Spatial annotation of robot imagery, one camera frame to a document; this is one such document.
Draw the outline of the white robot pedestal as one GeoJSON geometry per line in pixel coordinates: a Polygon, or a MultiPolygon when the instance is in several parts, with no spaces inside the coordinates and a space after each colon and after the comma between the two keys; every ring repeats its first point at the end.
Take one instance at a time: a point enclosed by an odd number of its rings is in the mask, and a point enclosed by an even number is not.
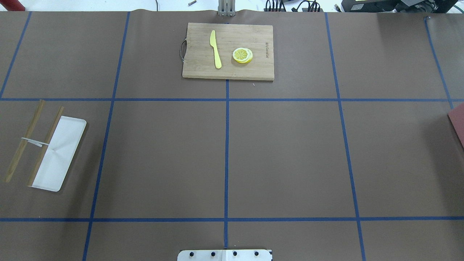
{"type": "Polygon", "coordinates": [[[182,250],[178,261],[273,261],[271,250],[267,249],[207,249],[182,250]]]}

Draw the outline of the bamboo cutting board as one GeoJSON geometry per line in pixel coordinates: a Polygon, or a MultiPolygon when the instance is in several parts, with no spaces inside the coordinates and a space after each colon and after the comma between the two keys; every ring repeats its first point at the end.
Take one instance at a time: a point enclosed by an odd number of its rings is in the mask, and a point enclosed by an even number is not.
{"type": "Polygon", "coordinates": [[[187,48],[182,76],[190,79],[229,79],[273,81],[274,30],[272,25],[194,23],[187,25],[187,48]],[[216,42],[222,68],[216,69],[210,33],[216,31],[216,42]],[[237,48],[253,53],[249,63],[237,63],[232,53],[237,48]]]}

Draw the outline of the aluminium frame post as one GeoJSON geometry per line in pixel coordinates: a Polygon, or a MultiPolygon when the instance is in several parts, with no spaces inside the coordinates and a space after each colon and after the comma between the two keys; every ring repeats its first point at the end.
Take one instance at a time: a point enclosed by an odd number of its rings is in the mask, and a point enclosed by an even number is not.
{"type": "Polygon", "coordinates": [[[219,0],[218,15],[220,17],[234,17],[236,15],[235,0],[219,0]]]}

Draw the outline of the wooden chopstick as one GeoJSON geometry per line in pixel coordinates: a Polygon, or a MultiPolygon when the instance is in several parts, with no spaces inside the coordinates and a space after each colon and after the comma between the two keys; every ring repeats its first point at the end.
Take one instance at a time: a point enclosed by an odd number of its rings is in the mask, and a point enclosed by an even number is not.
{"type": "MultiPolygon", "coordinates": [[[[28,125],[28,129],[26,130],[26,133],[25,135],[23,136],[23,138],[30,138],[30,136],[32,135],[36,125],[37,125],[37,122],[40,118],[40,115],[41,115],[41,112],[43,110],[43,107],[45,106],[45,100],[42,100],[40,99],[39,100],[39,104],[33,114],[33,118],[32,120],[30,121],[29,125],[28,125]]],[[[18,166],[18,163],[22,157],[22,154],[25,150],[25,147],[26,145],[28,144],[28,141],[25,140],[25,139],[22,139],[20,140],[20,143],[19,143],[19,146],[17,147],[17,150],[9,164],[9,167],[7,169],[7,172],[5,174],[5,178],[4,178],[4,181],[5,182],[10,182],[11,178],[13,177],[13,174],[18,166]]]]}
{"type": "Polygon", "coordinates": [[[53,134],[57,128],[57,125],[60,121],[60,118],[63,114],[63,111],[64,111],[64,107],[63,106],[60,106],[60,108],[58,109],[58,112],[53,120],[53,123],[49,129],[49,131],[47,132],[47,135],[45,137],[45,141],[44,141],[44,144],[42,144],[42,147],[41,147],[41,150],[39,152],[39,155],[38,155],[38,158],[35,162],[35,165],[34,165],[34,168],[33,168],[33,172],[32,174],[30,175],[29,179],[28,179],[28,183],[27,183],[27,186],[31,187],[33,185],[33,182],[37,176],[37,173],[38,173],[38,170],[40,168],[40,165],[42,164],[42,161],[43,161],[43,158],[45,156],[45,153],[49,147],[49,143],[51,142],[51,139],[53,137],[53,134]]]}

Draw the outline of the pink plastic tray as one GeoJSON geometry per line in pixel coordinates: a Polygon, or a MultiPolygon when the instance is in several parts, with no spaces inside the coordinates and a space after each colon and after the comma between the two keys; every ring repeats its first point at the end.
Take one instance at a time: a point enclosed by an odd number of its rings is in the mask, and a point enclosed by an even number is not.
{"type": "Polygon", "coordinates": [[[448,118],[459,139],[461,147],[464,148],[464,103],[461,103],[448,112],[448,118]]]}

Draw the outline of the white rectangular plate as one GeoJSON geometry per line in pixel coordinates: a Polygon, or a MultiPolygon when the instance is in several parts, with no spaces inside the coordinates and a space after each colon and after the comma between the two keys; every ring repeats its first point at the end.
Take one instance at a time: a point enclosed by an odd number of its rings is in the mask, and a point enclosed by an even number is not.
{"type": "Polygon", "coordinates": [[[29,143],[45,149],[38,167],[28,181],[28,186],[52,192],[60,191],[79,142],[86,128],[83,119],[61,116],[50,142],[25,138],[29,143]]]}

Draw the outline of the yellow lemon slices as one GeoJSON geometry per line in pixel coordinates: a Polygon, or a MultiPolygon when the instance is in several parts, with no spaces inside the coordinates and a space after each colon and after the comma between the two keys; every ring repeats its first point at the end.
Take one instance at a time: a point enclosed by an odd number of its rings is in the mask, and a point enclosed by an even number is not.
{"type": "Polygon", "coordinates": [[[248,48],[240,47],[233,51],[232,57],[237,63],[246,64],[252,61],[253,53],[248,48]]]}

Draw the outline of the wooden chopstick near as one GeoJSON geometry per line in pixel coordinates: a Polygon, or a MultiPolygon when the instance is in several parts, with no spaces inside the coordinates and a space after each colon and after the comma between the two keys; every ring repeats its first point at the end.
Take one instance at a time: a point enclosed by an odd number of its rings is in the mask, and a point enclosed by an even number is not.
{"type": "Polygon", "coordinates": [[[57,128],[57,125],[60,121],[60,118],[63,114],[63,111],[64,111],[64,107],[63,106],[60,106],[60,108],[58,109],[58,112],[53,120],[53,123],[49,129],[49,131],[47,132],[47,135],[45,137],[45,141],[44,141],[44,144],[42,144],[42,147],[41,147],[41,150],[39,152],[39,155],[38,155],[38,158],[35,162],[35,165],[34,165],[34,168],[33,168],[33,172],[32,174],[30,175],[29,179],[28,179],[28,183],[27,183],[27,186],[31,187],[33,185],[33,182],[37,176],[37,173],[38,173],[38,170],[40,168],[40,165],[42,164],[42,161],[43,161],[43,158],[45,156],[45,153],[49,147],[49,143],[51,142],[51,139],[53,137],[53,134],[57,128]]]}

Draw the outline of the wooden chopstick far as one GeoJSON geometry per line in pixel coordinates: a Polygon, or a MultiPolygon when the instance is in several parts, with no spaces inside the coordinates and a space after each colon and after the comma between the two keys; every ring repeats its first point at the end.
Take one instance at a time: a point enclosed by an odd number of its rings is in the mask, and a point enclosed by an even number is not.
{"type": "MultiPolygon", "coordinates": [[[[45,106],[45,100],[42,100],[40,99],[39,100],[39,104],[33,114],[33,118],[32,120],[30,121],[29,125],[28,125],[28,129],[26,130],[26,133],[25,135],[23,136],[23,138],[30,138],[30,136],[32,135],[36,125],[37,125],[37,122],[40,118],[40,115],[41,115],[41,112],[43,110],[43,107],[45,106]]],[[[10,182],[11,178],[13,177],[13,174],[18,166],[18,163],[22,157],[22,154],[25,150],[25,147],[26,145],[28,144],[28,141],[25,140],[25,139],[22,139],[20,140],[20,143],[19,143],[19,146],[17,147],[17,150],[9,164],[9,167],[7,169],[7,172],[5,174],[5,178],[4,178],[4,181],[5,182],[10,182]]]]}

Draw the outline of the yellow plastic knife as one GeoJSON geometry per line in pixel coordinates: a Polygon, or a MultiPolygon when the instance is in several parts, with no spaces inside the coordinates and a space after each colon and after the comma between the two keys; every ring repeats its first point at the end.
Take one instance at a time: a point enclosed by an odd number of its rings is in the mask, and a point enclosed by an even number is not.
{"type": "Polygon", "coordinates": [[[216,31],[212,30],[210,33],[210,40],[209,40],[210,46],[213,49],[214,52],[214,66],[216,69],[221,69],[222,68],[222,62],[219,56],[219,51],[217,47],[217,42],[216,42],[216,31]]]}

